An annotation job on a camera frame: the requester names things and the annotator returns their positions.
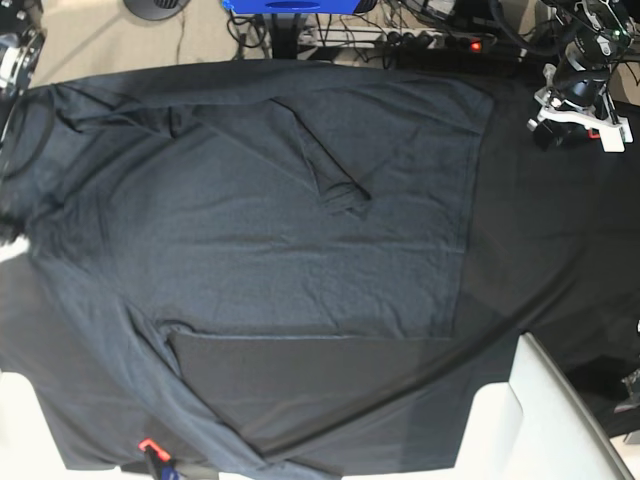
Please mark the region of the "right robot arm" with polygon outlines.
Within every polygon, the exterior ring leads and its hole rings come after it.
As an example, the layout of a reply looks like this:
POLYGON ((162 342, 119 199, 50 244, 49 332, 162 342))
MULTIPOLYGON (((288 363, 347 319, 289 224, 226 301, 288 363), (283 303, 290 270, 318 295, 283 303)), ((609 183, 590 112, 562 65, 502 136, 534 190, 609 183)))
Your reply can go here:
POLYGON ((1 3, 1 192, 24 168, 12 159, 25 122, 25 94, 46 41, 41 1, 1 3))

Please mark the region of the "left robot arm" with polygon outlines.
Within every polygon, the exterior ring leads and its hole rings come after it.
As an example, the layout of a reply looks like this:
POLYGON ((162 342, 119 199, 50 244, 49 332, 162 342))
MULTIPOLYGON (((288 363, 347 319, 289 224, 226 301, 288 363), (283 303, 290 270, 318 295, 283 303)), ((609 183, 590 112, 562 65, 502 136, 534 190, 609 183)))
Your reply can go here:
POLYGON ((623 152, 633 134, 616 111, 609 82, 633 44, 634 21, 618 1, 577 1, 573 13, 575 32, 559 63, 544 67, 546 85, 534 95, 540 109, 528 128, 543 150, 586 137, 606 152, 623 152))

